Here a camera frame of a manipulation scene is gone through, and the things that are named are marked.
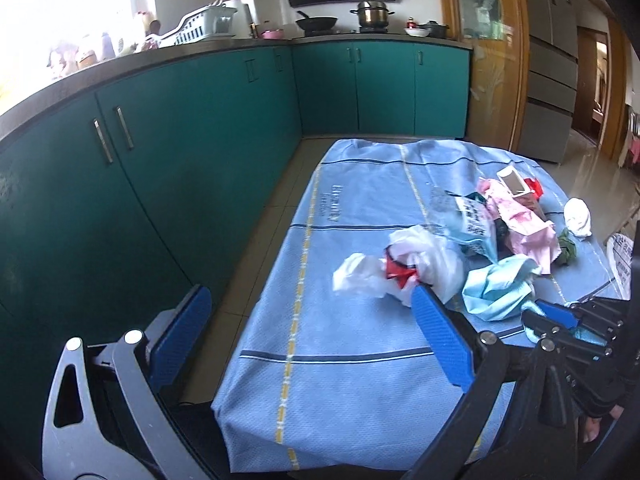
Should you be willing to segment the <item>right hand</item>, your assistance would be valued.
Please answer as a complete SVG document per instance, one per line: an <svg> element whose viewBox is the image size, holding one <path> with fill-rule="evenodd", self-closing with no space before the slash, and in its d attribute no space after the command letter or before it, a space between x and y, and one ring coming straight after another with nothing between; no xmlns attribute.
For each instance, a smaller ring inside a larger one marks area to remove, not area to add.
<svg viewBox="0 0 640 480"><path fill-rule="evenodd" d="M624 408L620 405L615 405L614 408L608 413L612 419L617 420L623 415ZM582 425L582 442L590 443L599 437L602 418L586 417L584 424Z"/></svg>

